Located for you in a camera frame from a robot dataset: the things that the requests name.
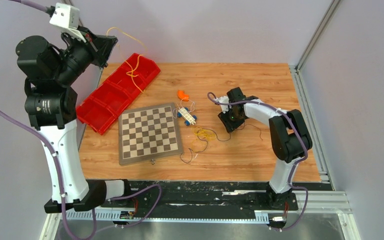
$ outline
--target red container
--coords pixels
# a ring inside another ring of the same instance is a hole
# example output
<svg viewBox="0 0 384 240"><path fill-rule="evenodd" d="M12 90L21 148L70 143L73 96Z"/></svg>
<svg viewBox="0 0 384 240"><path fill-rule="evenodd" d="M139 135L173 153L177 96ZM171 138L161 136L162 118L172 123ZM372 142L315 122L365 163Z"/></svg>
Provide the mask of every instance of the red container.
<svg viewBox="0 0 384 240"><path fill-rule="evenodd" d="M138 54L133 53L127 62L136 67ZM132 68L124 62L77 108L77 118L89 125L95 132L103 135L119 118L122 112L139 96L141 91L133 84L126 73ZM157 64L143 56L139 58L139 66L134 71L134 82L144 90L160 73Z"/></svg>

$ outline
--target orange toy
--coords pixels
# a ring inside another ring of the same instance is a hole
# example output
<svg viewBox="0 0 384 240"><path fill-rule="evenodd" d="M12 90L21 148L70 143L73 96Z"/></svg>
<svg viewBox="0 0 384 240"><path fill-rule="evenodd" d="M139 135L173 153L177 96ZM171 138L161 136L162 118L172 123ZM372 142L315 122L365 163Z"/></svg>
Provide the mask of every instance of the orange toy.
<svg viewBox="0 0 384 240"><path fill-rule="evenodd" d="M182 90L177 91L177 97L184 102L189 102L189 95L185 94Z"/></svg>

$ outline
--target robotic arm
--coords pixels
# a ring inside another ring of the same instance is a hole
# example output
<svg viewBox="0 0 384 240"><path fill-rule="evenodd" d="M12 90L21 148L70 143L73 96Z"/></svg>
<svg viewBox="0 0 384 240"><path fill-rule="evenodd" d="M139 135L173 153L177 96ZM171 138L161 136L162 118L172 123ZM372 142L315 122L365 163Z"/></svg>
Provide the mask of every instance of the robotic arm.
<svg viewBox="0 0 384 240"><path fill-rule="evenodd" d="M29 36L15 49L17 65L27 75L24 108L30 125L57 153L64 179L66 209L89 211L107 199L122 196L130 187L127 180L85 179L76 139L77 93L71 85L90 64L106 67L118 40L115 36L95 35L86 27L78 26L78 8L57 3L53 10L49 13L50 23L62 31L61 39L67 48L59 49L42 36ZM52 181L52 197L44 209L46 213L61 213L57 169L50 151L43 142L42 145Z"/></svg>
<svg viewBox="0 0 384 240"><path fill-rule="evenodd" d="M299 135L307 150L313 146L301 112L297 109L285 111L280 108L271 108L265 104L258 104L263 102L255 96L246 97L239 87L228 91L227 96L222 96L212 101L221 105L222 112L218 114L218 117L228 133L237 129L248 118L256 119L264 125L269 126L271 146L277 160L274 174L266 189L268 193L268 203L273 208L284 204L292 192L289 183L295 175L296 167L294 165L297 161L301 160L305 154L296 134ZM297 130L296 133L288 133L287 129L292 129L292 127L284 115L291 119L291 122Z"/></svg>

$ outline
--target checkered board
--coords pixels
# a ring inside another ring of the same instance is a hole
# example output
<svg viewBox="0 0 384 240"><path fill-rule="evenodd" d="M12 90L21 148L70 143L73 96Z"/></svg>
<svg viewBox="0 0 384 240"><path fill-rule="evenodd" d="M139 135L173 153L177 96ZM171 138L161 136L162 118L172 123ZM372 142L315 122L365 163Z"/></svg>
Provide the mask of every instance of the checkered board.
<svg viewBox="0 0 384 240"><path fill-rule="evenodd" d="M125 110L118 118L119 163L183 153L179 123L173 118L174 103Z"/></svg>

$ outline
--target white wall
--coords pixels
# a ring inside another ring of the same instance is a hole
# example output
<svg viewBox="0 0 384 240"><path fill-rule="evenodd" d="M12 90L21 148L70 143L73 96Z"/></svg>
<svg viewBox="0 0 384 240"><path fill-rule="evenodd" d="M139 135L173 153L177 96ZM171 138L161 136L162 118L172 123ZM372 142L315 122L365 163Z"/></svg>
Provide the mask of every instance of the white wall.
<svg viewBox="0 0 384 240"><path fill-rule="evenodd" d="M337 189L384 239L384 1L342 1L302 75Z"/></svg>
<svg viewBox="0 0 384 240"><path fill-rule="evenodd" d="M86 27L118 27L157 62L297 64L331 0L74 0ZM143 53L120 38L123 55ZM122 62L120 54L112 62Z"/></svg>
<svg viewBox="0 0 384 240"><path fill-rule="evenodd" d="M36 2L55 5L53 0ZM31 35L63 47L59 31L48 22L45 13L0 0L0 109L27 125L26 76L17 67L15 47ZM98 75L97 67L89 67L74 84L78 103L96 87ZM51 178L39 140L0 117L0 239L38 239L46 218L43 205L50 197Z"/></svg>

